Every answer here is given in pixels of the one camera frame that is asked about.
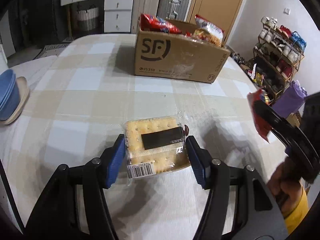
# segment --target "stacked bowl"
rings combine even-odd
[[[7,120],[20,102],[16,74],[8,69],[0,75],[0,121]]]

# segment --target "silver suitcase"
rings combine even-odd
[[[160,0],[157,16],[163,19],[184,21],[189,0]]]
[[[137,33],[139,27],[140,15],[157,14],[159,0],[133,0],[132,16],[131,16],[131,33]]]

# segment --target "metal bolt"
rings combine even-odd
[[[212,160],[212,164],[214,165],[220,165],[221,164],[221,161],[219,159],[213,159]]]
[[[93,158],[92,160],[91,160],[91,162],[93,163],[93,164],[99,164],[100,163],[100,158]]]
[[[251,166],[250,164],[246,166],[248,171],[254,171],[254,167]]]
[[[59,168],[60,171],[64,171],[67,168],[67,165],[60,164],[58,168]]]

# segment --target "barcode sticker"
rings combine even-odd
[[[128,165],[127,170],[129,179],[141,178],[156,174],[153,162]]]

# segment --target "door frame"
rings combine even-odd
[[[235,21],[236,21],[236,18],[237,18],[237,16],[238,16],[240,7],[241,7],[241,5],[242,5],[242,2],[243,2],[243,0],[240,0],[240,1],[239,1],[239,4],[238,4],[237,10],[236,10],[236,13],[235,13],[235,15],[234,15],[234,17],[233,17],[233,19],[232,19],[232,22],[231,22],[230,28],[229,28],[229,30],[228,30],[228,33],[225,33],[225,35],[224,35],[223,42],[222,42],[223,45],[226,44],[226,42],[227,42],[227,40],[228,40],[228,38],[229,38],[229,35],[230,35],[230,33],[231,33],[231,30],[232,30],[232,28],[233,28],[233,25],[235,24]],[[188,11],[188,16],[187,16],[187,20],[186,20],[187,22],[190,22],[190,20],[191,20],[195,3],[196,3],[196,0],[191,0],[190,8],[189,8],[189,11]]]

